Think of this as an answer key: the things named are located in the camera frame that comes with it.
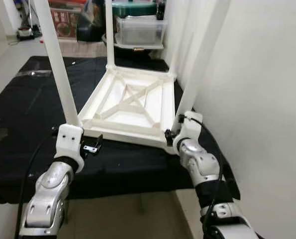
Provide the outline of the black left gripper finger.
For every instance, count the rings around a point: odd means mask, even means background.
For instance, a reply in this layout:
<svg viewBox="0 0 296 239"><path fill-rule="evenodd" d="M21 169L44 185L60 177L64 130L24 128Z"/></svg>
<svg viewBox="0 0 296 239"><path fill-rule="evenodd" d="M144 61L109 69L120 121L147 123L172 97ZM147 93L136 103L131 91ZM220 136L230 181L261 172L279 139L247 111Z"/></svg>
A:
<svg viewBox="0 0 296 239"><path fill-rule="evenodd" d="M92 148L92 149L91 149L91 153L98 153L98 152L100 151L101 146L102 146L102 142L103 142L103 135L100 134L100 135L97 137L97 139L96 139L94 145L90 145L91 148Z"/></svg>

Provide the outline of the white plastic table top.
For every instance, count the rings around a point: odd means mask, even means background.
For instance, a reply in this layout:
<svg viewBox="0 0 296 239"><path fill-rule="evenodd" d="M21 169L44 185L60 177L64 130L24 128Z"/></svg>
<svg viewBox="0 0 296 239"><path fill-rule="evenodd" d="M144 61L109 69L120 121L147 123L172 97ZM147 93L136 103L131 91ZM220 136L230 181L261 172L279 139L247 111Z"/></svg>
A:
<svg viewBox="0 0 296 239"><path fill-rule="evenodd" d="M175 119L175 73L107 65L78 113L90 137L166 148Z"/></svg>

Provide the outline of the black tablecloth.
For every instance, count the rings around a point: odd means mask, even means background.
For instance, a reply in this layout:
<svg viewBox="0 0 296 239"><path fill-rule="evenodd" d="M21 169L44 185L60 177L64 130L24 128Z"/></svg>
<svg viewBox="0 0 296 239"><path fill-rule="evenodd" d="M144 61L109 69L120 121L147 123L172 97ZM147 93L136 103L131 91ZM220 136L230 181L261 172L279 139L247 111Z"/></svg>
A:
<svg viewBox="0 0 296 239"><path fill-rule="evenodd" d="M48 70L46 56L32 56L21 71ZM52 77L10 77L0 91L0 204L28 201L34 184L52 163L50 130L65 123ZM105 140L86 158L70 185L71 200L191 189L193 183L175 155L161 148Z"/></svg>

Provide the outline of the clear tape strip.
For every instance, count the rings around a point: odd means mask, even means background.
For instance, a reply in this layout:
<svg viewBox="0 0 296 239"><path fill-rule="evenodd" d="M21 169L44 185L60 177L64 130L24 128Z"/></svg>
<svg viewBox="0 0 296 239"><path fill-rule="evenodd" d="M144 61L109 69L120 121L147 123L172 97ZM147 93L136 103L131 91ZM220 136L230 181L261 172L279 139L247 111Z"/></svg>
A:
<svg viewBox="0 0 296 239"><path fill-rule="evenodd" d="M19 71L14 75L17 77L50 77L53 73L51 70L30 70L30 71Z"/></svg>

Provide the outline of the clear plastic storage box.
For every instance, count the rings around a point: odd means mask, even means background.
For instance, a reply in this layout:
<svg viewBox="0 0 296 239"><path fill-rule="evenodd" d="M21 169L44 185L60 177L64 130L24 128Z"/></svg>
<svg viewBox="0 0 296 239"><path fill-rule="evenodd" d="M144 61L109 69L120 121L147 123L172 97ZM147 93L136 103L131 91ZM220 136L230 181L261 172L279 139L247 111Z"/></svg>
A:
<svg viewBox="0 0 296 239"><path fill-rule="evenodd" d="M150 16L128 16L116 19L114 44L120 48L162 49L168 23Z"/></svg>

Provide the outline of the beige cloth-covered bench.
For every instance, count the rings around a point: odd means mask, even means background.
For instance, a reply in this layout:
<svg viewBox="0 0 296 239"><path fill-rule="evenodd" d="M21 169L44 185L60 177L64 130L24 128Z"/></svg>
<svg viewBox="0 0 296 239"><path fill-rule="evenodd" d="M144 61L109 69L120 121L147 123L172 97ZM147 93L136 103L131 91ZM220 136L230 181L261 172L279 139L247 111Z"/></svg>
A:
<svg viewBox="0 0 296 239"><path fill-rule="evenodd" d="M59 46L64 57L94 58L107 55L106 45L100 42L82 42L75 39L59 39Z"/></svg>

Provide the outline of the green pot lid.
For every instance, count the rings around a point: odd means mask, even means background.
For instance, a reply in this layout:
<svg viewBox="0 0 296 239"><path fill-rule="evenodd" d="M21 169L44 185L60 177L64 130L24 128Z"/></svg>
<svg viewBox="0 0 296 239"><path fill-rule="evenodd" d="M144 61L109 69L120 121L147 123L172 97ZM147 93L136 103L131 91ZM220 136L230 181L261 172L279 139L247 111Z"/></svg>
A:
<svg viewBox="0 0 296 239"><path fill-rule="evenodd" d="M112 0L113 14L127 16L144 16L157 13L156 0Z"/></svg>

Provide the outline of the glossy black bag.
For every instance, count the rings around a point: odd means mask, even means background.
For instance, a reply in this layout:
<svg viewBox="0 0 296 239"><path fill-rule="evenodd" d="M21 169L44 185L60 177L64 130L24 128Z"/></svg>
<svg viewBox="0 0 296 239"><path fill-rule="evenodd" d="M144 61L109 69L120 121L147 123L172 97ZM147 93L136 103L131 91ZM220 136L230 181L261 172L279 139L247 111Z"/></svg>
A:
<svg viewBox="0 0 296 239"><path fill-rule="evenodd" d="M86 0L78 17L76 39L100 42L106 32L105 0Z"/></svg>

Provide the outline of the red food-print box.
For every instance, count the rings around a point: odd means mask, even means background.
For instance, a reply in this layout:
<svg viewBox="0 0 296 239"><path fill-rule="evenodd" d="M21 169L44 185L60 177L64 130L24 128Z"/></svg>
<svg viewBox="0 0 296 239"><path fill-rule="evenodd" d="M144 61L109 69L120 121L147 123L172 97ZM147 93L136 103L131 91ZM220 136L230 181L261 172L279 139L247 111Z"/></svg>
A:
<svg viewBox="0 0 296 239"><path fill-rule="evenodd" d="M80 7L73 9L50 8L58 38L77 39L77 27L81 11Z"/></svg>

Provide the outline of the clear bin with orange lid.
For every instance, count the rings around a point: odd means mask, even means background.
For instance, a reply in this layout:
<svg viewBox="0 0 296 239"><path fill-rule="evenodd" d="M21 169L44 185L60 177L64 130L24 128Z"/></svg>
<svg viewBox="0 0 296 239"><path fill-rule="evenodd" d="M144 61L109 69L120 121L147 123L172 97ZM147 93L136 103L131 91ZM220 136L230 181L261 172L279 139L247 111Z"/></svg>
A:
<svg viewBox="0 0 296 239"><path fill-rule="evenodd" d="M51 8L63 8L63 9L73 9L81 8L86 3L86 0L48 0L48 4Z"/></svg>

